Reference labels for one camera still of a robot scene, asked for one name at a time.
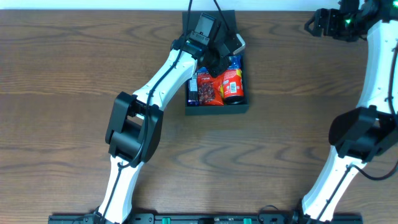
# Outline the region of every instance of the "wooden table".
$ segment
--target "wooden table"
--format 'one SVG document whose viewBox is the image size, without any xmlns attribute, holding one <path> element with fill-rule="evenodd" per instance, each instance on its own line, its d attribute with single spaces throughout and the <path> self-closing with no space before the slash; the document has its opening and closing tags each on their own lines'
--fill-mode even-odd
<svg viewBox="0 0 398 224">
<path fill-rule="evenodd" d="M 314 38 L 312 12 L 237 12 L 248 47 L 246 114 L 184 116 L 181 88 L 165 110 L 162 139 L 134 192 L 159 213 L 256 213 L 294 208 L 329 153 L 333 119 L 359 100 L 367 43 Z M 0 223 L 46 223 L 103 200 L 104 135 L 113 100 L 163 65 L 181 12 L 0 12 Z M 397 148 L 367 166 L 383 175 Z M 359 175 L 338 211 L 396 223 L 398 177 Z"/>
</svg>

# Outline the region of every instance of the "white plastic part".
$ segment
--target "white plastic part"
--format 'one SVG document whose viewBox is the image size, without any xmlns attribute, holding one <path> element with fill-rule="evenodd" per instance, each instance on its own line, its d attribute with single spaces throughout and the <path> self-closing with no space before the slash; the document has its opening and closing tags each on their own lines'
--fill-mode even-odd
<svg viewBox="0 0 398 224">
<path fill-rule="evenodd" d="M 382 21 L 374 24 L 368 31 L 368 65 L 366 67 L 365 83 L 361 98 L 357 107 L 368 108 L 370 105 L 377 106 L 380 112 L 391 113 L 388 101 L 388 87 L 393 49 L 397 47 L 398 41 L 398 21 L 384 23 Z M 398 87 L 397 78 L 398 68 L 394 73 L 394 84 L 392 103 L 394 108 L 398 108 Z"/>
<path fill-rule="evenodd" d="M 133 95 L 137 95 L 137 99 L 139 101 L 147 103 L 149 90 L 152 89 L 161 76 L 163 76 L 170 66 L 172 66 L 173 62 L 177 58 L 178 52 L 179 50 L 172 50 L 167 61 L 154 77 L 141 89 L 133 93 Z M 177 66 L 170 71 L 170 73 L 155 89 L 155 92 L 150 99 L 150 105 L 157 105 L 159 106 L 159 109 L 163 111 L 167 103 L 169 103 L 171 98 L 174 96 L 175 92 L 192 77 L 196 69 L 197 60 L 192 58 L 191 54 L 183 51 L 178 60 Z"/>
<path fill-rule="evenodd" d="M 108 188 L 106 189 L 104 201 L 98 209 L 102 215 L 104 214 L 109 197 L 111 196 L 113 185 L 118 176 L 119 162 L 121 165 L 127 164 L 127 161 L 124 159 L 121 159 L 118 156 L 115 158 L 111 156 L 111 176 L 109 177 Z M 111 203 L 109 204 L 108 210 L 105 214 L 105 219 L 108 221 L 112 223 L 122 223 L 130 214 L 132 193 L 142 165 L 144 165 L 143 162 L 141 162 L 136 168 L 126 167 L 122 169 Z"/>
<path fill-rule="evenodd" d="M 344 176 L 347 170 L 347 166 L 350 164 L 357 165 L 359 168 L 363 168 L 366 164 L 362 163 L 361 159 L 356 159 L 350 156 L 344 158 L 338 157 L 337 150 L 334 146 L 330 148 L 329 158 L 323 167 L 321 174 L 319 175 L 315 185 L 309 191 L 302 200 L 303 213 L 310 215 L 312 219 L 317 219 L 321 214 L 323 207 L 326 205 L 326 200 L 330 199 L 333 191 L 336 189 L 339 181 Z M 323 215 L 320 217 L 320 221 L 325 222 L 333 218 L 336 205 L 347 189 L 349 183 L 354 179 L 358 173 L 357 169 L 352 168 L 344 181 L 338 188 L 335 196 L 332 198 L 330 204 L 327 206 Z"/>
</svg>

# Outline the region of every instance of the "open box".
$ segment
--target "open box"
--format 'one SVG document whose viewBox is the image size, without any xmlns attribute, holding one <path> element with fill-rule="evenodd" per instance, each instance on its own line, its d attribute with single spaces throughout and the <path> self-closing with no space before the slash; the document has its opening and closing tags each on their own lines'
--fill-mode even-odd
<svg viewBox="0 0 398 224">
<path fill-rule="evenodd" d="M 196 27 L 196 24 L 198 23 L 199 17 L 201 13 L 207 13 L 215 18 L 217 18 L 219 21 L 221 21 L 221 27 L 218 32 L 218 35 L 216 37 L 216 41 L 220 39 L 222 36 L 221 34 L 226 33 L 226 26 L 224 24 L 224 21 L 222 20 L 222 17 L 220 16 L 220 13 L 218 11 L 195 11 L 191 12 L 190 14 L 190 21 L 188 25 L 188 29 L 194 30 Z M 229 25 L 230 29 L 235 30 L 237 32 L 237 27 L 236 27 L 236 19 L 235 19 L 235 11 L 234 10 L 228 10 L 228 11 L 223 11 L 224 17 Z M 183 30 L 185 30 L 186 26 L 186 19 L 187 19 L 187 13 L 183 12 L 182 13 L 182 24 L 183 24 Z M 249 109 L 249 101 L 248 101 L 248 75 L 245 70 L 245 56 L 244 54 L 242 55 L 241 59 L 241 70 L 242 70 L 242 83 L 243 83 L 243 90 L 244 90 L 244 99 L 242 102 L 239 104 L 235 105 L 224 105 L 224 106 L 191 106 L 188 104 L 188 95 L 189 95 L 189 81 L 185 82 L 185 115 L 206 115 L 206 114 L 239 114 L 239 113 L 245 113 Z"/>
</svg>

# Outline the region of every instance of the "wood grain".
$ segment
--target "wood grain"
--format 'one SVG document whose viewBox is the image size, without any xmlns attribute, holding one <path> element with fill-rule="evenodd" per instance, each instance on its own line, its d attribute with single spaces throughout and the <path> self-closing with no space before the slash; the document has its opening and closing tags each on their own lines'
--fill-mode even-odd
<svg viewBox="0 0 398 224">
<path fill-rule="evenodd" d="M 365 42 L 304 32 L 311 15 L 236 13 L 248 45 L 249 111 L 184 116 L 180 89 L 140 174 L 136 208 L 289 210 L 310 190 L 328 157 L 331 122 L 358 102 L 367 60 Z M 46 223 L 102 202 L 113 100 L 153 76 L 180 30 L 181 12 L 0 12 L 0 223 Z M 385 174 L 396 159 L 393 148 L 366 170 Z M 357 176 L 337 210 L 395 223 L 397 183 Z"/>
</svg>

